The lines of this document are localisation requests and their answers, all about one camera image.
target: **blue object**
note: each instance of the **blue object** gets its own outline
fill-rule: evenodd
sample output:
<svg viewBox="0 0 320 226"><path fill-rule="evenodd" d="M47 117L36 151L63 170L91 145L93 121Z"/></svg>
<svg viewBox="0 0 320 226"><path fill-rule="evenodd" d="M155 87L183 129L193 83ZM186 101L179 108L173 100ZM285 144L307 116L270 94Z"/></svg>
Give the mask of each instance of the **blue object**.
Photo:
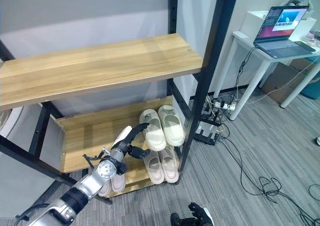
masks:
<svg viewBox="0 0 320 226"><path fill-rule="evenodd" d="M308 57L307 60L313 62L317 57ZM318 72L313 80L320 79L320 72ZM315 81L314 83L309 83L306 87L300 92L300 94L312 98L319 99L320 98L320 80Z"/></svg>

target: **laptop keyboard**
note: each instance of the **laptop keyboard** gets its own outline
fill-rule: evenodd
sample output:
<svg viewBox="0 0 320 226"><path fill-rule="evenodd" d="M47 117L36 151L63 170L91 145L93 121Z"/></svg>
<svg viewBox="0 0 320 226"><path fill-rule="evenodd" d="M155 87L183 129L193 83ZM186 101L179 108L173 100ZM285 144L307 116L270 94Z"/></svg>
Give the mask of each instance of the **laptop keyboard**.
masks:
<svg viewBox="0 0 320 226"><path fill-rule="evenodd" d="M288 48L288 47L298 47L296 43L292 41L276 41L276 42L263 42L259 43L259 46L265 50L273 50L273 49L280 49L280 48Z"/></svg>

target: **laptop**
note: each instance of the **laptop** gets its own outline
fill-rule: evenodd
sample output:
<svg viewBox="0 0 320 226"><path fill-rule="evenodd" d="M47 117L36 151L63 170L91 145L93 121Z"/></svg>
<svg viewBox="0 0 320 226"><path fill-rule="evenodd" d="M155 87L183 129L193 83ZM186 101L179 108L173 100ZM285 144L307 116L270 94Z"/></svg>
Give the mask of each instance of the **laptop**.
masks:
<svg viewBox="0 0 320 226"><path fill-rule="evenodd" d="M289 40L308 8L271 7L253 44L273 58L311 54L309 50Z"/></svg>

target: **shoe rack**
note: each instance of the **shoe rack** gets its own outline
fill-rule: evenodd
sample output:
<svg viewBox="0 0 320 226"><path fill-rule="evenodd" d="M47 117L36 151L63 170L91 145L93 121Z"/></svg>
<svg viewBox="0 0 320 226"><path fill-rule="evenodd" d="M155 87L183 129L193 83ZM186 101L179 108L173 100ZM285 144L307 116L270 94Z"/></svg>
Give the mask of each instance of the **shoe rack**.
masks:
<svg viewBox="0 0 320 226"><path fill-rule="evenodd" d="M162 105L172 105L174 97L187 121L185 142L181 147L175 147L181 175L235 2L216 0L203 59L176 33L178 0L168 0L168 35L22 59L14 59L1 42L0 55L4 62L0 74L0 110L34 103L42 103L42 110L29 152L2 136L0 151L49 177L73 185L76 181L68 173L89 167L83 154L93 156L102 147L110 148L123 128L139 123L139 115L143 110L157 110ZM193 74L198 80L195 103L191 109L173 80L188 74ZM51 103L52 100L165 79L168 97L120 108L63 117ZM65 131L60 171L39 159L51 115ZM142 134L132 144L142 148L147 146ZM142 160L131 157L125 160L129 171L126 173L127 186L121 193L152 185ZM112 193L108 197L121 193Z"/></svg>

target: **robotic arm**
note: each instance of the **robotic arm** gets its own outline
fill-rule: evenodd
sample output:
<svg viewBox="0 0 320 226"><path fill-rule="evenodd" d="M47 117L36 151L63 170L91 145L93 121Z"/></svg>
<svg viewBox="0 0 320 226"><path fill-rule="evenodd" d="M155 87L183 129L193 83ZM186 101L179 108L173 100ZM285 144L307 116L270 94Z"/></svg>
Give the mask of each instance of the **robotic arm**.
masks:
<svg viewBox="0 0 320 226"><path fill-rule="evenodd" d="M122 159L128 153L138 159L146 157L150 150L142 150L134 147L131 142L139 132L147 128L148 123L142 123L135 128L126 127L115 140L110 151L103 148L98 157L90 158L84 155L85 159L101 160L92 173L84 176L70 188L61 198L54 200L29 226L62 226L70 225L77 214L86 206L102 188L105 182L116 174L122 175L126 172L127 166Z"/></svg>

